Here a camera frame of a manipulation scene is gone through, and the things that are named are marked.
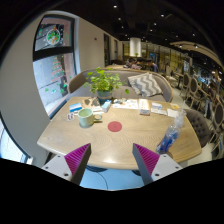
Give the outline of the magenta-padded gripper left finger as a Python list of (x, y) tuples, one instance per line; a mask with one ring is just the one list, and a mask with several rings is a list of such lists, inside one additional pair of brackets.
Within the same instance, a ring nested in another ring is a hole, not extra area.
[(42, 169), (79, 185), (91, 155), (91, 144), (85, 144), (65, 156), (56, 155)]

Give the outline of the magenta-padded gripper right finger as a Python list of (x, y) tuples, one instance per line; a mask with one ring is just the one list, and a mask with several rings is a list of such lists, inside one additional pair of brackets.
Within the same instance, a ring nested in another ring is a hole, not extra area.
[(145, 185), (182, 169), (169, 155), (159, 155), (136, 143), (133, 144), (132, 153)]

